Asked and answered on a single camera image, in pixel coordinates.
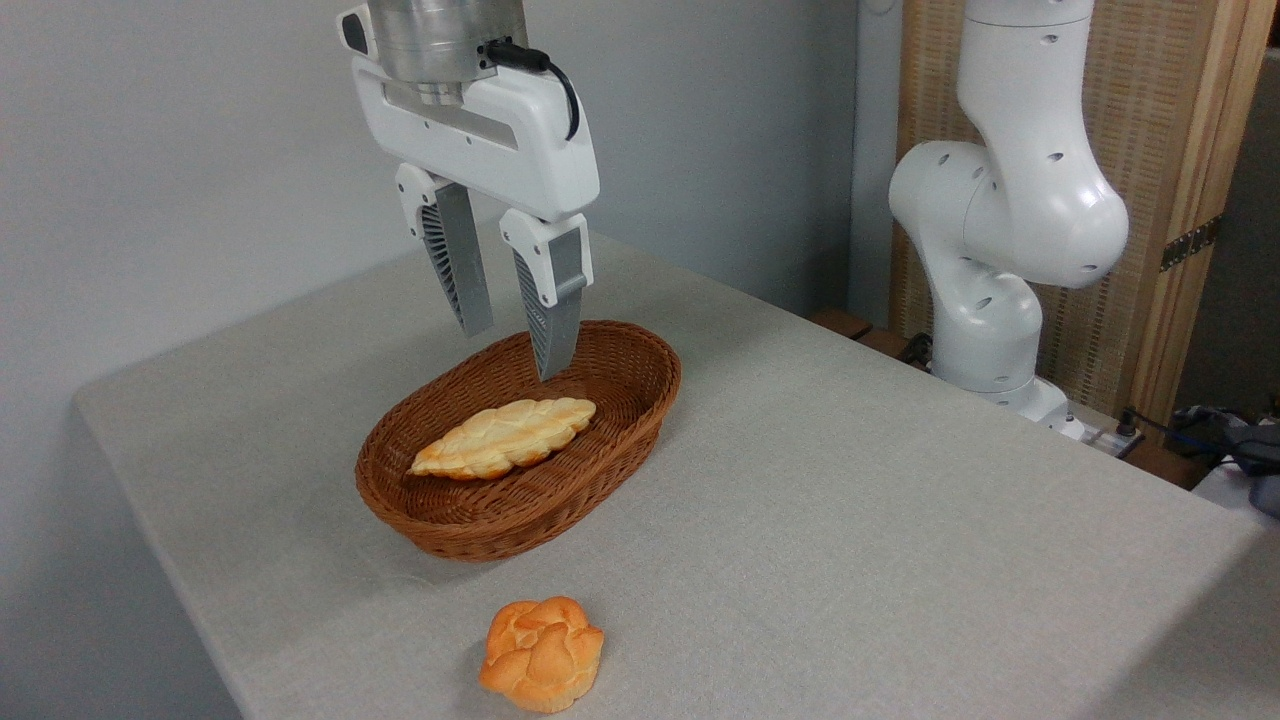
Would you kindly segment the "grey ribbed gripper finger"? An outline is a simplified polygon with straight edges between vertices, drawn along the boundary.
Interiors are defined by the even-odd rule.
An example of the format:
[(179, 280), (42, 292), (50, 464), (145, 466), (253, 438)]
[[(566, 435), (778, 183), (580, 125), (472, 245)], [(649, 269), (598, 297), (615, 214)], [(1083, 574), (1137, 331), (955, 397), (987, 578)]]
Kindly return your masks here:
[(396, 173), (410, 233), (422, 241), (462, 332), (493, 325), (492, 302), (467, 188), (408, 163)]
[(581, 214), (547, 223), (517, 209), (500, 218), (512, 249), (540, 380), (572, 361), (582, 291), (593, 283), (588, 224)]

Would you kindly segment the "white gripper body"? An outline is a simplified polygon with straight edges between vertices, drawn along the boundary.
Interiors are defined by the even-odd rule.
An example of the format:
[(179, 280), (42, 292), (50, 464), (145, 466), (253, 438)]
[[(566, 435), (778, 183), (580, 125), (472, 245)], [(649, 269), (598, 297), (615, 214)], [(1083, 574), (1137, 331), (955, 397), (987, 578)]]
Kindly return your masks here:
[(520, 5), (357, 5), (338, 17), (378, 145), (412, 167), (559, 222), (599, 195), (584, 109), (517, 67)]

